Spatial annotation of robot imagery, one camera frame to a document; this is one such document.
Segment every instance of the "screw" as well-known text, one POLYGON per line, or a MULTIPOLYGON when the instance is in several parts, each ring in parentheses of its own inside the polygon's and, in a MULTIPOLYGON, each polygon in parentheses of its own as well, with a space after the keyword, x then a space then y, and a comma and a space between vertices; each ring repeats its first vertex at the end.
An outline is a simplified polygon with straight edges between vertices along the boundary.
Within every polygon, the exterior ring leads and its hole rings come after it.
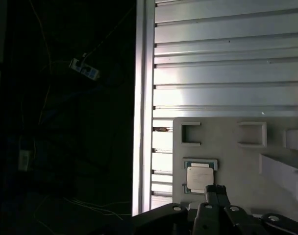
POLYGON ((237 212, 237 211, 239 211, 238 207, 230 207, 230 209, 231 209, 231 211, 233 211, 233 212, 237 212))
POLYGON ((268 219, 271 220, 271 221, 274 221, 274 222, 277 222, 277 221, 280 220, 278 217, 276 217, 274 215, 270 215, 268 219))

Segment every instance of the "cable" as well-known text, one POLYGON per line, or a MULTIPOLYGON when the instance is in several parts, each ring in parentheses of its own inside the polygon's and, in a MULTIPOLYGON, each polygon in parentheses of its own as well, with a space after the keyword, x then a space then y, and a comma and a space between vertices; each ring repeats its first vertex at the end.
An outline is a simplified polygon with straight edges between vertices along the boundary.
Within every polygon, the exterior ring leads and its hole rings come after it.
MULTIPOLYGON (((29 3, 30 3, 30 5, 31 5, 31 8, 32 8, 32 10, 33 10, 33 12, 34 12, 34 14, 35 14, 35 16, 36 16, 38 22, 39 22, 39 26, 40 26, 40 29, 41 29, 41 34, 42 34, 43 40, 44 40, 44 42, 45 42, 46 49, 47 49, 47 53, 48 53, 50 74, 52 74, 51 55, 50 55, 50 51, 49 51, 48 43, 47 43, 47 41, 46 41, 46 37, 45 37, 44 30, 43 30, 43 26, 42 26, 41 20, 40 20, 40 18, 39 18, 39 16, 38 16, 38 14, 37 14, 37 12, 36 12, 34 6, 33 6, 33 4, 32 4, 32 1, 29 0, 29 3)), ((40 112, 38 125, 40 124, 41 117, 42 117, 42 113, 43 113, 43 110, 44 110, 44 108, 45 108, 45 106, 46 106, 46 103, 47 103, 47 99, 48 99, 48 95, 49 95, 49 92, 50 92, 50 88, 51 88, 51 84, 49 84, 48 91, 47 91, 47 94, 46 94, 46 97, 45 97, 45 101, 44 101, 43 107, 42 107, 41 112, 40 112)))
POLYGON ((131 13, 131 11, 134 9, 136 5, 134 4, 128 11, 127 13, 121 18, 121 20, 116 24, 116 26, 105 36, 105 38, 95 47, 93 48, 89 53, 84 53, 83 57, 81 60, 79 60, 80 65, 82 66, 85 63, 85 60, 87 59, 88 56, 90 56, 95 50, 97 50, 105 40, 107 40, 111 34, 120 26, 120 24, 127 18, 127 16, 131 13))
MULTIPOLYGON (((55 60, 51 62, 51 65, 53 64, 57 64, 57 63, 69 63, 70 61, 66 61, 66 60, 55 60)), ((45 66, 42 67, 42 69, 40 69, 39 73, 41 73, 43 70, 45 70, 50 64, 47 64, 45 66)))
POLYGON ((39 210, 39 208, 42 206, 42 204, 49 198, 49 195, 46 196, 37 206, 36 210, 33 213, 33 218, 42 226, 44 226, 46 229, 48 229, 53 235, 65 235, 65 234, 59 234, 59 233, 55 233, 51 228, 49 228, 48 225, 46 225, 44 222, 41 222, 39 219, 36 218, 36 212, 39 210))
POLYGON ((76 202, 78 202, 78 203, 82 203, 82 204, 92 205, 92 206, 95 206, 95 207, 107 207, 107 206, 114 205, 114 204, 126 204, 126 203, 130 203, 130 201, 125 201, 125 202, 112 202, 112 203, 109 203, 109 204, 105 204, 105 205, 101 205, 101 206, 100 206, 100 205, 96 205, 96 204, 93 204, 93 203, 80 201, 80 200, 78 200, 77 198, 74 198, 74 201, 76 201, 76 202))
POLYGON ((48 53, 50 73, 52 74, 51 55, 50 55, 50 51, 49 51, 49 46, 48 46, 47 41, 46 41, 45 32, 44 32, 44 30, 43 30, 43 26, 42 26, 41 20, 40 20, 40 18, 39 18, 39 16, 38 16, 37 12, 36 12, 36 10, 35 10, 35 7, 34 7, 33 4, 32 4, 32 1, 29 0, 29 3, 30 3, 30 6, 31 6, 31 8, 32 8, 32 10, 33 10, 33 13, 35 14, 35 16, 36 16, 36 18, 37 18, 37 20, 38 20, 38 23, 39 23, 39 26, 40 26, 40 29, 41 29, 41 34, 42 34, 43 40, 44 40, 44 42, 45 42, 46 49, 47 49, 47 53, 48 53))
POLYGON ((88 209, 91 209, 92 211, 95 211, 95 212, 99 212, 103 215, 115 215, 117 218, 119 218, 120 220, 123 220, 118 214, 112 212, 112 211, 109 211, 109 210, 105 210, 105 209, 99 209, 99 208, 93 208, 93 207, 89 207, 89 206, 85 206, 83 204, 79 204, 77 202, 74 202, 74 201, 71 201, 71 200, 68 200, 67 198, 64 198, 64 200, 68 201, 69 203, 72 203, 72 204, 75 204, 75 205, 78 205, 78 206, 81 206, 81 207, 85 207, 85 208, 88 208, 88 209), (110 214, 104 214, 102 213, 101 211, 104 211, 104 212, 109 212, 110 214))
POLYGON ((33 160, 36 158, 36 140, 35 138, 32 138, 33 140, 33 160))

